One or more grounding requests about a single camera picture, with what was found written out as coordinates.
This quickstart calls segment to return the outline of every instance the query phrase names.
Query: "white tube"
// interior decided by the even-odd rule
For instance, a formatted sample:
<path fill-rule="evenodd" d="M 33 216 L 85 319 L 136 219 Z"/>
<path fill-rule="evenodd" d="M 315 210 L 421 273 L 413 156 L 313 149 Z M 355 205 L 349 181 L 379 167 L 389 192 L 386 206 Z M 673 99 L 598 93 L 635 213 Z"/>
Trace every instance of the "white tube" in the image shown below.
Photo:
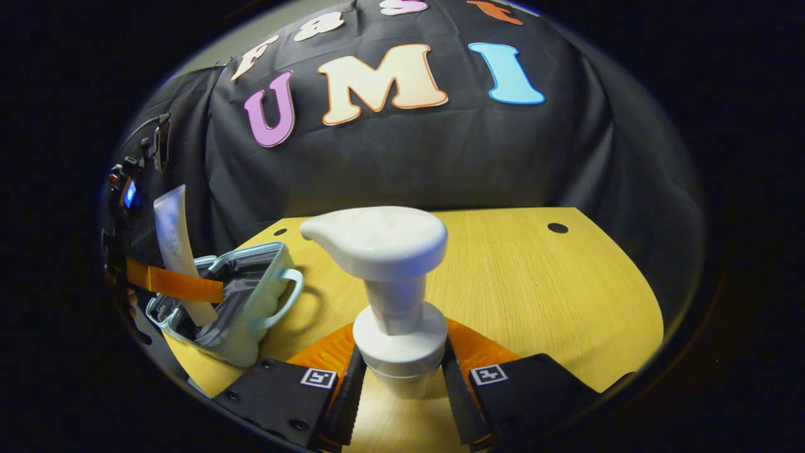
<path fill-rule="evenodd" d="M 199 276 L 193 262 L 188 236 L 188 221 L 184 214 L 184 184 L 154 200 L 156 239 L 165 268 L 188 276 Z M 218 319 L 213 305 L 203 301 L 181 299 L 180 302 L 197 326 Z"/>

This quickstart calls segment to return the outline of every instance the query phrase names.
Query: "soap dispenser bottle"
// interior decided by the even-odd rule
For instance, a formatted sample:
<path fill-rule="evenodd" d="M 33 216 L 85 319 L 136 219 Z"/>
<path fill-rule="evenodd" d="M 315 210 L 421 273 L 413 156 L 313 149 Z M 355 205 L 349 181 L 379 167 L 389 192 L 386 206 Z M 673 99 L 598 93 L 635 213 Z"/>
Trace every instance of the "soap dispenser bottle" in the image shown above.
<path fill-rule="evenodd" d="M 377 206 L 310 218 L 300 232 L 365 282 L 369 306 L 353 337 L 366 365 L 398 397 L 423 397 L 448 335 L 444 315 L 424 301 L 427 273 L 447 250 L 447 227 L 422 210 Z"/>

